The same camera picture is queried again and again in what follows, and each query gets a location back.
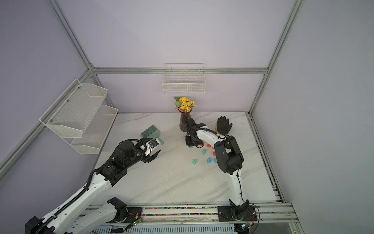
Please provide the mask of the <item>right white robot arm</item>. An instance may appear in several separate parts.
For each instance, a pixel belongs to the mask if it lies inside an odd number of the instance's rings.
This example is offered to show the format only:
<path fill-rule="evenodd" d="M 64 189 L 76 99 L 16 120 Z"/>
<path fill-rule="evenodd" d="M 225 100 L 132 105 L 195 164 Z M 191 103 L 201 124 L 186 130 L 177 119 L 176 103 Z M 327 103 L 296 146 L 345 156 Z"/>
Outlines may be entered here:
<path fill-rule="evenodd" d="M 216 129 L 207 128 L 204 123 L 197 124 L 192 118 L 185 119 L 186 145 L 198 147 L 203 143 L 214 148 L 215 158 L 220 170 L 228 175 L 230 213 L 233 220 L 241 221 L 251 207 L 244 195 L 242 173 L 244 157 L 234 136 L 229 135 L 233 124 L 229 118 L 221 116 Z"/>

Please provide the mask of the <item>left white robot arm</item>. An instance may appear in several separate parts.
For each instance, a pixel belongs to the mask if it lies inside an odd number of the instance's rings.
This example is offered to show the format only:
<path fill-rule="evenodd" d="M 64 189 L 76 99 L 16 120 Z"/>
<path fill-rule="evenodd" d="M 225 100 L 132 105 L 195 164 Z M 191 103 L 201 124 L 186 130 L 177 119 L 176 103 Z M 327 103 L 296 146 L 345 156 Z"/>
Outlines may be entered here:
<path fill-rule="evenodd" d="M 93 201 L 113 188 L 138 162 L 150 163 L 162 142 L 157 138 L 128 139 L 119 143 L 99 168 L 90 172 L 87 182 L 64 203 L 42 218 L 34 216 L 25 224 L 27 234 L 88 234 L 107 222 L 135 225 L 141 208 L 127 208 L 118 198 L 109 199 L 95 211 L 82 216 Z"/>

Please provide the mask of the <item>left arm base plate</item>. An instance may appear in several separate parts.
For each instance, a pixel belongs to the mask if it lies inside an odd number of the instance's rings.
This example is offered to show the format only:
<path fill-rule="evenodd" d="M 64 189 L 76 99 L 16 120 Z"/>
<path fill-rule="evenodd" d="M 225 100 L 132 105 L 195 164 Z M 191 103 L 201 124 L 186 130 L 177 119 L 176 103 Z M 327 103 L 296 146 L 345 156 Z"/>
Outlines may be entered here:
<path fill-rule="evenodd" d="M 127 207 L 117 211 L 114 219 L 108 223 L 133 223 L 139 220 L 142 215 L 142 207 Z"/>

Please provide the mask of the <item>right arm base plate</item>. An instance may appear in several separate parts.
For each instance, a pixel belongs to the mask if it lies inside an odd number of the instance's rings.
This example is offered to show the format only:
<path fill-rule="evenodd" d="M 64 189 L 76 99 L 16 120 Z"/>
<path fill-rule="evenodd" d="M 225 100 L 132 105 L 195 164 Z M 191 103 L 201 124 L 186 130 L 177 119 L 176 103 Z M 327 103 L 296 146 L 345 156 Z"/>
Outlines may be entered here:
<path fill-rule="evenodd" d="M 252 205 L 241 205 L 241 206 L 218 206 L 218 218 L 219 221 L 257 221 L 257 212 L 255 207 Z"/>

